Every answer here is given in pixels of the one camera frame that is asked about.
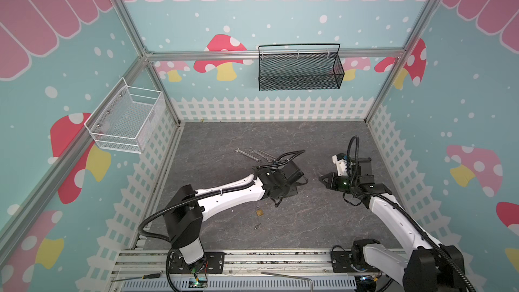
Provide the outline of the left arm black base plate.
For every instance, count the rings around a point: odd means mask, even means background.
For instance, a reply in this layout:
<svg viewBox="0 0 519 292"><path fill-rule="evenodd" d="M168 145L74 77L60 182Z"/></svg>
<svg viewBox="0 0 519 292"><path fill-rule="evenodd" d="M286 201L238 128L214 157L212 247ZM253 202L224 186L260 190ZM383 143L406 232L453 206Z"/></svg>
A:
<svg viewBox="0 0 519 292"><path fill-rule="evenodd" d="M197 262L188 265L184 258L177 253L170 256L170 274L222 274L225 261L225 253L221 251L206 252L205 256Z"/></svg>

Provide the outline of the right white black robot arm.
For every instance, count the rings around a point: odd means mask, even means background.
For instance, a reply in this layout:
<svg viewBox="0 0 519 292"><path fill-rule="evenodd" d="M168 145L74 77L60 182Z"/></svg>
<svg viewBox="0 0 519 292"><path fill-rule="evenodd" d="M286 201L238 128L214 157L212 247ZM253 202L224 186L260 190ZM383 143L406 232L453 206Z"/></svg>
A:
<svg viewBox="0 0 519 292"><path fill-rule="evenodd" d="M336 172L320 177L320 182L329 190L341 192L345 200L355 198L355 207L363 205L376 215L398 240L405 255L391 251L377 239L359 239L350 251L338 252L337 247L332 247L332 263L348 262L357 273L377 269L404 291L475 291L465 273L462 252L429 235L386 185L376 183L371 159L361 158L359 150L360 138L355 135L346 153L333 156Z"/></svg>

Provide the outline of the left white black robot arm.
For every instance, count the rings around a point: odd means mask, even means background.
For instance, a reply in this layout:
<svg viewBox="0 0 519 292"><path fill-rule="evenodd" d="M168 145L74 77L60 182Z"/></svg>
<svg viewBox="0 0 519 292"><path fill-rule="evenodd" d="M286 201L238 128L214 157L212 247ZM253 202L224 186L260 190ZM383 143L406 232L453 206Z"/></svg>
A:
<svg viewBox="0 0 519 292"><path fill-rule="evenodd" d="M259 165L247 177L209 189L181 187L165 208L148 216L138 227L142 237L170 243L170 251L182 256L187 266L207 260L200 241L204 221L241 204L271 200L277 208L283 200L297 195L304 173L294 162L303 150L281 154L273 162Z"/></svg>

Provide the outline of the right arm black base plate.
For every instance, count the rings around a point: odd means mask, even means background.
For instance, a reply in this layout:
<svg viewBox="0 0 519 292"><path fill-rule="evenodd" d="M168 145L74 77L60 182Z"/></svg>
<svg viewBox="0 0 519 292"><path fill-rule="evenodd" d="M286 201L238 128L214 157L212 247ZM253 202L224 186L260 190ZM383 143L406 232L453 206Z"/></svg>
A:
<svg viewBox="0 0 519 292"><path fill-rule="evenodd" d="M367 275L380 273L380 270L369 265L354 265L350 251L334 250L330 253L332 271L334 273L353 273Z"/></svg>

